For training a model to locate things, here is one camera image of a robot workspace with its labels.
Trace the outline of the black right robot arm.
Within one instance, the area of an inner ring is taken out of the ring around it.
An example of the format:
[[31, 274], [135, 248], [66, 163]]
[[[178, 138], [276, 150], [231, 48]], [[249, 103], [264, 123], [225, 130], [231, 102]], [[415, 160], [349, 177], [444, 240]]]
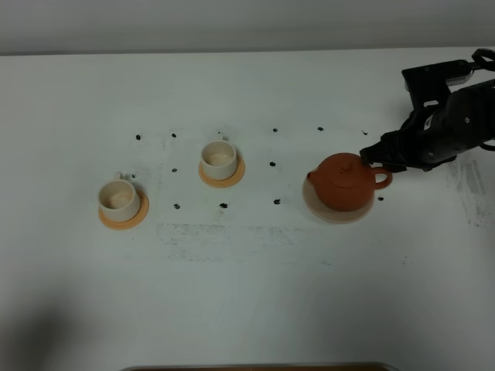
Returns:
[[493, 50], [477, 49], [470, 61], [402, 70], [412, 111], [400, 129], [360, 151], [363, 163], [380, 163], [389, 172], [427, 172], [472, 148], [493, 151], [494, 82], [464, 85], [477, 70], [494, 70]]

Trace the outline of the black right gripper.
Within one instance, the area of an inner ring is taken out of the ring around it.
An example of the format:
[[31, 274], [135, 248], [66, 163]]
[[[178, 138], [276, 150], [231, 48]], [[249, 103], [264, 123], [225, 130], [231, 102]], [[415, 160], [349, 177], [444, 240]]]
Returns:
[[402, 134], [391, 131], [360, 151], [365, 165], [389, 172], [429, 171], [473, 148], [494, 151], [494, 81], [464, 87], [445, 104], [411, 120]]

